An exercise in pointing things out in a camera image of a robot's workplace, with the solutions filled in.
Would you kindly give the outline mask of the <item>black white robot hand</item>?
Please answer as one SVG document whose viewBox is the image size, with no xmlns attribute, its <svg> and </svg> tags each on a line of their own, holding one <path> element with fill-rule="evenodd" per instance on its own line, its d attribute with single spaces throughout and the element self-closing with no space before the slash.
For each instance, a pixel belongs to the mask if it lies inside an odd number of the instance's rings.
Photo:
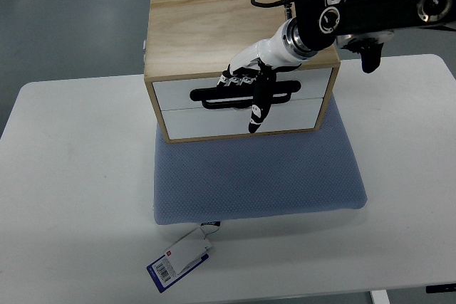
<svg viewBox="0 0 456 304">
<path fill-rule="evenodd" d="M 289 19 L 271 38 L 257 41 L 236 54 L 222 72 L 217 87 L 254 87 L 249 132 L 255 133 L 269 114 L 276 74 L 293 71 L 316 54 L 302 42 L 297 20 Z"/>
</svg>

